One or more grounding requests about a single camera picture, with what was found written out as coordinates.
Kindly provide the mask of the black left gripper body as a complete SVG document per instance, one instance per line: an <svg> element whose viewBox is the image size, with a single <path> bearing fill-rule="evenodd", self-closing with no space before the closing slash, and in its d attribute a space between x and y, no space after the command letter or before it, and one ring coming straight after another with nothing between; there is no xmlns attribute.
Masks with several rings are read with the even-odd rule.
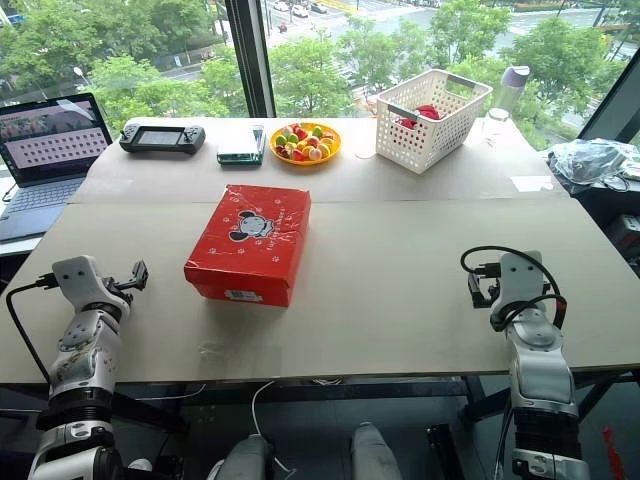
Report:
<svg viewBox="0 0 640 480"><path fill-rule="evenodd" d="M112 294L112 295L120 298L121 300L125 301L126 304L128 306L130 306L132 304L132 301L133 301L133 295L130 294L130 293L127 293L127 290L123 291L123 292L120 292L120 291L116 290L114 288L114 284L116 282L118 282L118 281L116 281L113 277L103 277L102 278L102 283L103 283L104 287L107 289L107 291L110 294Z"/></svg>

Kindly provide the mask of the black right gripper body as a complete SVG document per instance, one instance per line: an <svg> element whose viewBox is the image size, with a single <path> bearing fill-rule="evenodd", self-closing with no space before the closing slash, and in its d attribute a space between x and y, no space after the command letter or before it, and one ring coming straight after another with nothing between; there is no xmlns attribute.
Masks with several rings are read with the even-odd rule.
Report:
<svg viewBox="0 0 640 480"><path fill-rule="evenodd" d="M491 300L500 294L501 266L499 263L484 263L477 268L477 277L487 284L487 293Z"/></svg>

